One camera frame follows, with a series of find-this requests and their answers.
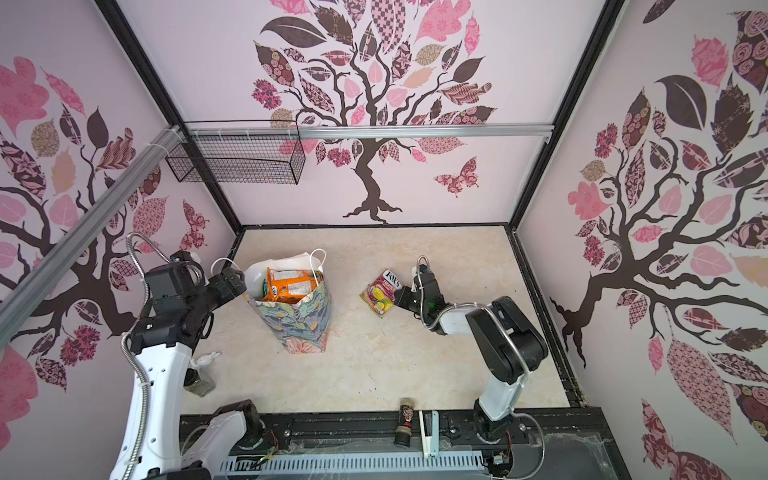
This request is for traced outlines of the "floral paper gift bag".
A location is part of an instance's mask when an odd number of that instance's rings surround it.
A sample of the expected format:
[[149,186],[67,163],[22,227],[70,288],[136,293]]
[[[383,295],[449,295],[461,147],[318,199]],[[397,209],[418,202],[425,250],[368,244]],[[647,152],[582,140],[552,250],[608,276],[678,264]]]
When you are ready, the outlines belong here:
[[[257,262],[243,270],[244,299],[291,354],[322,353],[326,349],[332,313],[332,297],[324,273],[326,258],[326,252],[317,248],[292,257]],[[267,302],[263,300],[267,269],[317,270],[323,279],[298,303]]]

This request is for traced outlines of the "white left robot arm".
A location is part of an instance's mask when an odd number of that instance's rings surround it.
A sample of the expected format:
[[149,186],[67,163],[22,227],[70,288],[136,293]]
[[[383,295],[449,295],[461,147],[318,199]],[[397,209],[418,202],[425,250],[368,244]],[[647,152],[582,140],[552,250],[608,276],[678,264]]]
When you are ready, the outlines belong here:
[[193,354],[212,330],[215,312],[246,290],[234,265],[212,277],[187,251],[163,255],[145,270],[131,232],[131,262],[144,287],[144,304],[121,338],[121,351],[134,373],[132,398],[113,479],[212,479],[242,440],[265,432],[250,400],[218,408],[189,446],[180,443],[181,396],[191,379]]

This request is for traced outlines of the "yellow-pink Fox's candy packet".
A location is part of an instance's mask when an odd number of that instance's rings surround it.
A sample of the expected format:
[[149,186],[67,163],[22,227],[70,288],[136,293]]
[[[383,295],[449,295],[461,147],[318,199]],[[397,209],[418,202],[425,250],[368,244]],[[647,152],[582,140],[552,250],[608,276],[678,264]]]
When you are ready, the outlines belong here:
[[389,269],[382,273],[360,294],[360,298],[379,317],[383,317],[396,303],[396,295],[402,289],[398,277]]

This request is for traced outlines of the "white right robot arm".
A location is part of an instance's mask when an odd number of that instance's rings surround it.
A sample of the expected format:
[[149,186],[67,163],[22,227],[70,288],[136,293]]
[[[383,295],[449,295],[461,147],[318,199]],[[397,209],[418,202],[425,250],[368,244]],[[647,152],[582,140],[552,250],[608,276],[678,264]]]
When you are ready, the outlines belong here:
[[433,333],[474,339],[489,371],[473,407],[474,428],[481,440],[495,443],[518,422],[516,404],[531,374],[548,357],[547,342],[510,297],[489,304],[449,303],[425,256],[418,258],[412,274],[413,284],[396,291],[395,305]]

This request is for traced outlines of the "small orange snack packet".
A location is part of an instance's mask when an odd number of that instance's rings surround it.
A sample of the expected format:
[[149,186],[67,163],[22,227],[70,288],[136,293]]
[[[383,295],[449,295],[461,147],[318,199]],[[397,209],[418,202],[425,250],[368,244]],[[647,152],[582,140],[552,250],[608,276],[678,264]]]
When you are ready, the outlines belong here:
[[295,304],[312,293],[323,274],[317,270],[267,269],[263,300]]

